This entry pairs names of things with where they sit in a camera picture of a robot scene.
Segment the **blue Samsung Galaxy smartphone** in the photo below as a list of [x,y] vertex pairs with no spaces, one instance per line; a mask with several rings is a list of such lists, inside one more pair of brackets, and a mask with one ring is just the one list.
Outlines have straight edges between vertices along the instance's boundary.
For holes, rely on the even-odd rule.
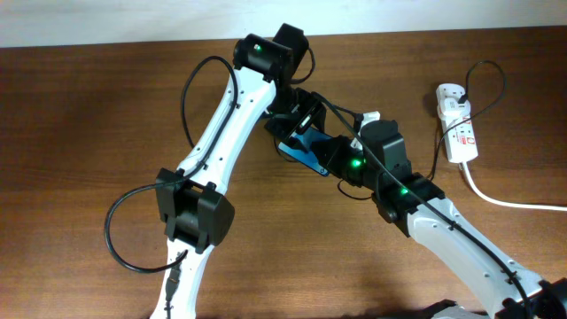
[[319,163],[319,160],[311,150],[311,143],[327,141],[330,139],[330,136],[322,133],[321,131],[315,128],[309,128],[302,135],[293,133],[291,136],[299,141],[299,145],[302,146],[302,149],[291,148],[290,146],[284,144],[283,142],[280,142],[277,145],[276,149],[278,151],[282,151],[284,154],[292,157],[296,161],[304,164],[306,167],[311,168],[319,175],[324,177],[328,176],[330,174],[329,170],[327,168],[324,168]]

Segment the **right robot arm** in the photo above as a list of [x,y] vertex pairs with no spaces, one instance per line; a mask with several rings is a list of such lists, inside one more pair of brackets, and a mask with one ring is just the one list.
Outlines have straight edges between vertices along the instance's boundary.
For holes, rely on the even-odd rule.
[[396,121],[372,121],[353,138],[310,145],[333,175],[371,190],[377,210],[442,260],[491,318],[564,318],[566,281],[524,268],[471,225],[445,192],[412,170]]

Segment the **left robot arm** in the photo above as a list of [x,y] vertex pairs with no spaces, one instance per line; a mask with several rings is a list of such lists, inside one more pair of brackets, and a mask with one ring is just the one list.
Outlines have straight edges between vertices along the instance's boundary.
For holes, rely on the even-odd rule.
[[307,95],[294,74],[308,49],[303,30],[288,24],[271,40],[254,34],[239,40],[227,88],[205,132],[175,171],[159,171],[156,180],[165,184],[156,191],[159,215],[174,266],[164,275],[152,317],[195,317],[206,262],[234,220],[225,194],[248,136],[267,116],[269,132],[287,140],[306,116]]

